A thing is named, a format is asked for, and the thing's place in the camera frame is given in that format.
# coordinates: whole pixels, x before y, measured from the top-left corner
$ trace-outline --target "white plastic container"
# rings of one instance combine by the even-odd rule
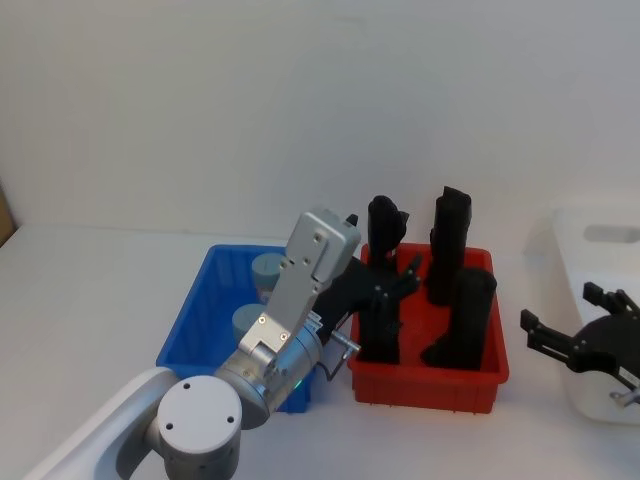
[[[582,299],[585,282],[605,291],[624,289],[640,301],[640,209],[583,208],[557,211],[552,224],[551,288],[555,305],[549,326],[574,335],[587,323],[607,315]],[[575,407],[593,420],[640,424],[640,406],[619,408],[611,392],[626,389],[599,372],[577,374],[561,367],[566,391]]]

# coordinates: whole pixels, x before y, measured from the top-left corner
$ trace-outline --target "white wall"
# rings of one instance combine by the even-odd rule
[[[284,237],[376,193],[472,241],[640,198],[637,0],[0,0],[21,222]]]

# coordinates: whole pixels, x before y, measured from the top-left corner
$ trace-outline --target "black plastic part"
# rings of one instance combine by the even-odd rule
[[[369,203],[369,265],[396,271],[393,252],[407,233],[409,214],[383,195]]]
[[[352,213],[347,217],[347,223],[353,225],[354,227],[358,226],[358,216],[355,213]]]
[[[550,356],[577,373],[598,371],[615,377],[629,389],[640,384],[640,316],[637,305],[623,290],[604,293],[585,284],[583,297],[611,315],[590,322],[570,337],[544,326],[523,310],[520,326],[527,332],[527,346]]]
[[[480,370],[496,279],[481,268],[463,268],[454,284],[449,329],[422,353],[430,366]]]
[[[354,224],[357,217],[347,222]],[[346,318],[360,314],[362,361],[397,364],[400,360],[398,321],[400,300],[420,287],[417,276],[422,257],[417,255],[398,274],[395,250],[404,237],[409,215],[387,197],[377,196],[369,204],[369,263],[352,258],[342,275],[316,299],[313,311],[321,317],[317,335],[323,344]]]
[[[429,301],[450,305],[456,274],[464,265],[467,232],[471,223],[471,197],[444,187],[436,200],[436,215],[431,230],[432,261],[425,280]]]
[[[399,302],[418,290],[417,271],[421,261],[422,257],[416,256],[399,275],[372,269],[352,258],[344,273],[318,296],[313,306],[313,311],[321,317],[322,328],[317,335],[323,345],[331,338],[331,332],[355,312],[360,313],[360,345],[365,357],[367,346],[376,350],[377,345],[387,344],[388,332],[399,328],[397,315],[389,316],[389,303]]]

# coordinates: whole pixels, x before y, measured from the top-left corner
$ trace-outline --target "blue bin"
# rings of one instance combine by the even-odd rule
[[[215,245],[191,286],[156,365],[180,378],[212,375],[236,350],[231,317],[239,307],[259,303],[251,262],[263,253],[284,254],[283,247]],[[298,385],[279,411],[304,413],[311,399],[314,371]]]

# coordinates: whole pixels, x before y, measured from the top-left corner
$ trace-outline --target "white table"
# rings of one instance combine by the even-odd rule
[[[221,242],[273,243],[25,226],[0,249],[2,479],[21,478],[153,366],[205,252]],[[511,377],[492,414],[358,404],[345,369],[316,380],[306,414],[243,432],[234,478],[638,478],[640,430],[579,416],[554,362],[525,347],[519,311],[544,306],[536,264],[496,254],[494,264]],[[134,476],[163,478],[154,454]]]

